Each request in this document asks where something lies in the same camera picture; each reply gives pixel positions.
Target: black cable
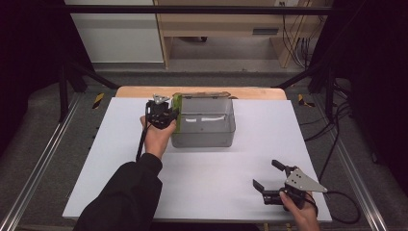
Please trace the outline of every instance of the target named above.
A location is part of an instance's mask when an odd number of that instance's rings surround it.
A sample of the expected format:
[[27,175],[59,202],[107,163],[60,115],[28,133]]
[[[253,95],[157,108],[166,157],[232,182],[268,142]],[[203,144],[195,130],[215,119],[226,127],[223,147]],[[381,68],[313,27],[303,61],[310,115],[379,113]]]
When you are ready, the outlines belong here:
[[335,120],[336,120],[335,124],[336,124],[337,134],[336,134],[336,138],[335,138],[334,141],[333,141],[333,145],[332,145],[331,148],[330,148],[330,151],[329,151],[329,154],[328,154],[328,156],[327,156],[327,158],[326,158],[326,161],[324,162],[323,169],[322,169],[321,172],[320,172],[319,182],[321,181],[321,178],[322,178],[322,176],[323,176],[323,173],[324,173],[324,171],[325,171],[326,168],[327,168],[327,165],[328,165],[328,163],[329,163],[329,161],[330,161],[331,156],[333,155],[333,151],[334,151],[334,148],[336,147],[337,140],[339,139],[339,135],[340,135],[339,113],[340,113],[342,110],[345,110],[345,109],[347,109],[347,108],[349,107],[349,106],[347,106],[347,107],[345,107],[345,108],[342,108],[342,106],[343,106],[343,105],[346,105],[346,104],[347,104],[347,102],[344,102],[343,104],[341,104],[341,105],[337,108],[337,111],[336,111],[336,113],[335,113]]
[[148,120],[148,116],[149,116],[149,112],[148,112],[149,103],[150,103],[150,101],[146,103],[146,107],[144,109],[144,126],[143,126],[143,131],[141,131],[141,135],[140,135],[138,154],[136,155],[136,162],[140,159],[141,150],[143,149],[144,140],[146,140],[147,129],[149,129],[149,127],[151,126],[151,124],[149,126],[147,126],[147,120]]
[[[285,45],[286,49],[288,50],[289,54],[291,55],[292,59],[294,60],[294,63],[297,64],[300,67],[303,67],[303,65],[299,64],[296,57],[293,55],[293,46],[292,46],[292,43],[290,41],[288,32],[286,31],[286,21],[285,21],[285,15],[284,14],[282,15],[282,19],[283,19],[283,33],[282,33],[283,44]],[[286,34],[286,37],[288,38],[289,45],[291,46],[291,49],[289,49],[288,45],[286,44],[285,34]]]
[[337,217],[333,216],[330,213],[330,216],[332,217],[333,220],[341,222],[341,223],[345,223],[345,224],[355,224],[360,220],[360,218],[361,218],[360,208],[359,208],[357,202],[353,198],[351,198],[351,196],[345,194],[344,192],[338,192],[338,191],[329,191],[326,194],[340,194],[340,195],[346,197],[347,199],[349,199],[353,203],[353,205],[354,205],[354,207],[356,208],[356,211],[357,211],[357,218],[352,219],[352,220],[343,220],[343,219],[340,219],[340,218],[337,218]]
[[325,134],[327,131],[330,131],[331,129],[333,129],[333,127],[334,127],[333,123],[327,123],[326,126],[324,126],[319,132],[314,134],[312,137],[305,139],[305,142],[312,141],[318,137],[321,137],[322,134]]
[[324,116],[324,117],[321,117],[321,118],[318,118],[318,119],[316,119],[315,121],[299,123],[299,126],[314,124],[314,123],[316,123],[316,122],[321,121],[321,120],[324,119],[324,118],[325,118],[325,116]]

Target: gray plastic container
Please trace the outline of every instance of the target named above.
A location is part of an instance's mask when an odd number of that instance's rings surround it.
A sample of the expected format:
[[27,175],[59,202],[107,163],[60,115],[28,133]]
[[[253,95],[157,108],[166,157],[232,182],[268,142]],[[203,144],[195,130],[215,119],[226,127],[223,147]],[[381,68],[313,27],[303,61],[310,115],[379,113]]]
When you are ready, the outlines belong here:
[[232,145],[236,126],[229,98],[183,98],[179,120],[171,136],[174,147]]

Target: white table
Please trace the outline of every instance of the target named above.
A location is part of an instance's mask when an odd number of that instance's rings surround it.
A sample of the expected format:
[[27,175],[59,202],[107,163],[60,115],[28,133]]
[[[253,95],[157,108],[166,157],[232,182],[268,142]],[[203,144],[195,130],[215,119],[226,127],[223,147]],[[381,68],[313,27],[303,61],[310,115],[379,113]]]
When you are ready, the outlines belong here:
[[[147,98],[112,98],[64,218],[78,218],[115,171],[134,161]],[[276,222],[293,220],[279,205],[264,205],[252,179],[267,190],[283,187],[276,159],[317,179],[289,100],[234,100],[237,124],[231,147],[174,148],[163,157],[162,195],[156,221]],[[321,193],[314,193],[319,221],[331,221]]]

